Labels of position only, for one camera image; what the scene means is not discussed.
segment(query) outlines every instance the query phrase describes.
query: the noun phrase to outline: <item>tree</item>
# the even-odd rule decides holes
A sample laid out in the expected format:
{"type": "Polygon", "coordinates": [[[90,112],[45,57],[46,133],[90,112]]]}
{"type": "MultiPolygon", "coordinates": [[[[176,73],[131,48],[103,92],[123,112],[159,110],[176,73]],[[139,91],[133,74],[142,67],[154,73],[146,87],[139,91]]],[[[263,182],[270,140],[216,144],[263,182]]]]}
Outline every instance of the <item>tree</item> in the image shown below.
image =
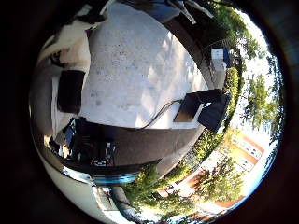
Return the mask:
{"type": "Polygon", "coordinates": [[[269,74],[274,76],[274,84],[271,89],[271,93],[273,94],[273,99],[277,104],[277,113],[275,114],[272,123],[271,123],[271,139],[270,144],[277,141],[282,132],[283,125],[285,122],[285,86],[283,82],[283,78],[279,69],[277,58],[271,54],[266,57],[269,64],[269,74]]]}
{"type": "Polygon", "coordinates": [[[158,204],[161,211],[164,212],[161,220],[168,220],[177,215],[187,216],[195,212],[194,203],[189,198],[180,197],[177,192],[161,199],[158,204]]]}
{"type": "Polygon", "coordinates": [[[270,101],[271,90],[265,87],[263,75],[249,81],[247,92],[248,103],[244,109],[243,120],[250,122],[252,129],[263,126],[265,130],[269,130],[278,104],[276,101],[270,101]]]}
{"type": "Polygon", "coordinates": [[[226,157],[212,170],[205,170],[199,177],[197,191],[203,202],[229,202],[236,200],[241,192],[242,173],[235,170],[235,161],[226,157]]]}

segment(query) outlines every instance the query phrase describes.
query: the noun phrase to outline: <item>green foliage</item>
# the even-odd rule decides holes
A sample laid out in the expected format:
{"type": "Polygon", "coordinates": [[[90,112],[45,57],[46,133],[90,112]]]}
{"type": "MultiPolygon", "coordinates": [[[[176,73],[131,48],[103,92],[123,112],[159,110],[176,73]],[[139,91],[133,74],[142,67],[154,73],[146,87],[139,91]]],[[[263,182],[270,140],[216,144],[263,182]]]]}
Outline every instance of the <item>green foliage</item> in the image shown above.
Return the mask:
{"type": "Polygon", "coordinates": [[[233,37],[235,44],[242,47],[249,59],[263,54],[257,40],[253,38],[243,19],[233,8],[214,5],[214,15],[225,37],[233,37]]]}
{"type": "Polygon", "coordinates": [[[158,209],[168,216],[173,213],[184,214],[192,209],[192,203],[189,200],[179,197],[176,193],[167,198],[157,199],[153,197],[152,193],[157,189],[169,186],[173,181],[182,179],[188,172],[188,166],[179,164],[164,178],[158,179],[157,167],[151,164],[143,168],[133,183],[125,184],[122,188],[132,206],[138,210],[147,206],[158,209]]]}
{"type": "Polygon", "coordinates": [[[151,195],[152,186],[158,181],[156,165],[147,165],[131,184],[122,186],[131,204],[140,209],[142,206],[156,206],[156,200],[151,195]]]}
{"type": "Polygon", "coordinates": [[[282,132],[283,125],[286,118],[285,113],[285,86],[278,66],[278,60],[275,56],[268,56],[267,61],[269,64],[269,74],[274,76],[274,84],[271,89],[271,94],[273,95],[273,100],[275,101],[277,107],[277,113],[275,114],[270,129],[270,141],[271,143],[277,141],[282,132]]]}
{"type": "Polygon", "coordinates": [[[203,162],[222,140],[222,133],[214,135],[211,131],[205,129],[192,148],[197,161],[203,162]]]}
{"type": "Polygon", "coordinates": [[[163,189],[168,187],[172,182],[183,179],[191,170],[189,164],[180,162],[166,176],[159,179],[154,185],[153,190],[163,189]]]}
{"type": "Polygon", "coordinates": [[[226,71],[226,79],[224,82],[223,90],[225,92],[229,92],[231,94],[231,102],[227,108],[227,116],[231,116],[234,114],[235,106],[237,103],[237,98],[239,94],[239,80],[240,77],[237,73],[237,70],[234,67],[228,68],[226,71]]]}
{"type": "Polygon", "coordinates": [[[244,120],[251,123],[252,129],[263,126],[269,129],[278,108],[276,101],[270,101],[270,90],[265,87],[264,78],[258,75],[249,81],[248,104],[244,109],[244,120]]]}
{"type": "Polygon", "coordinates": [[[161,220],[168,220],[172,216],[192,214],[195,212],[194,203],[188,198],[180,197],[176,192],[158,201],[163,212],[161,220]]]}
{"type": "Polygon", "coordinates": [[[235,170],[234,163],[232,158],[226,157],[211,172],[205,171],[200,176],[196,194],[201,196],[203,202],[229,202],[240,196],[242,173],[235,170]]]}

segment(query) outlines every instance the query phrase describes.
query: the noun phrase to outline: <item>white container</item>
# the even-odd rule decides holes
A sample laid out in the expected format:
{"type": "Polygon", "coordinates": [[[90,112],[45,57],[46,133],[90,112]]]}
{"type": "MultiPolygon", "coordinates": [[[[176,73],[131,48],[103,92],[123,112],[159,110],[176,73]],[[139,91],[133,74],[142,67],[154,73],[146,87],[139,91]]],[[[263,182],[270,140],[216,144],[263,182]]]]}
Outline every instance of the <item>white container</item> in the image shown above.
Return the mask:
{"type": "Polygon", "coordinates": [[[226,63],[223,61],[223,49],[211,49],[211,55],[215,71],[226,71],[226,63]]]}

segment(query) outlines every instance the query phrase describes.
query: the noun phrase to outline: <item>cable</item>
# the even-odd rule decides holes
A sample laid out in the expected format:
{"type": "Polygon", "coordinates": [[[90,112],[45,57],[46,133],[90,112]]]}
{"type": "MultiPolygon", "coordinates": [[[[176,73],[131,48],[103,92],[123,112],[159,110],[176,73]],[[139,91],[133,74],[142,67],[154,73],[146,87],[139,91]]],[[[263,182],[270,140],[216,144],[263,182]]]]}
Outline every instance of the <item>cable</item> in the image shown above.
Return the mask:
{"type": "Polygon", "coordinates": [[[155,117],[152,118],[152,120],[145,126],[141,127],[141,128],[137,128],[137,129],[128,129],[128,128],[124,128],[125,130],[127,131],[130,131],[130,132],[136,132],[136,131],[140,131],[140,130],[143,130],[143,129],[146,129],[147,127],[149,127],[151,125],[151,123],[153,121],[155,121],[158,117],[160,117],[168,108],[170,105],[172,105],[173,103],[181,103],[183,100],[174,100],[174,101],[171,101],[167,104],[165,104],[161,109],[160,111],[155,115],[155,117]]]}

